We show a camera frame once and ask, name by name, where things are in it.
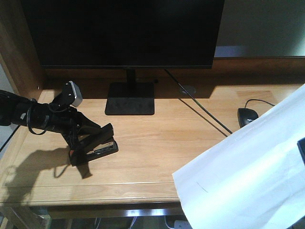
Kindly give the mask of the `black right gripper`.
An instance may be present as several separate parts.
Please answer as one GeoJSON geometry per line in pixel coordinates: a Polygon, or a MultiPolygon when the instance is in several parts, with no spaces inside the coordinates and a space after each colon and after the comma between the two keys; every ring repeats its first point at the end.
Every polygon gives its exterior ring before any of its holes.
{"type": "Polygon", "coordinates": [[[305,138],[298,140],[297,146],[298,146],[302,161],[305,164],[305,138]]]}

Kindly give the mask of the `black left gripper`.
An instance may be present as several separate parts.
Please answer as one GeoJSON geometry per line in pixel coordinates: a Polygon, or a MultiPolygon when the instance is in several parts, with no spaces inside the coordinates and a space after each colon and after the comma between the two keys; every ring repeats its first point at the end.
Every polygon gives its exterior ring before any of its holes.
{"type": "Polygon", "coordinates": [[[70,164],[78,169],[82,179],[91,177],[88,160],[83,152],[84,146],[81,144],[78,135],[98,134],[101,127],[71,106],[56,110],[59,107],[50,103],[47,108],[50,111],[50,118],[46,130],[62,134],[69,147],[70,164]]]}

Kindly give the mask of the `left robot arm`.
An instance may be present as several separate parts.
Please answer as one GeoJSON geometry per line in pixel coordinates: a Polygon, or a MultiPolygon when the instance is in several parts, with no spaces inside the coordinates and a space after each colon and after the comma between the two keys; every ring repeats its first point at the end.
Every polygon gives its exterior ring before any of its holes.
{"type": "Polygon", "coordinates": [[[101,157],[100,150],[89,145],[101,132],[101,127],[77,111],[82,97],[59,94],[47,104],[2,90],[0,92],[0,124],[25,126],[36,135],[35,129],[43,135],[47,131],[59,133],[69,146],[69,161],[80,166],[101,157]]]}

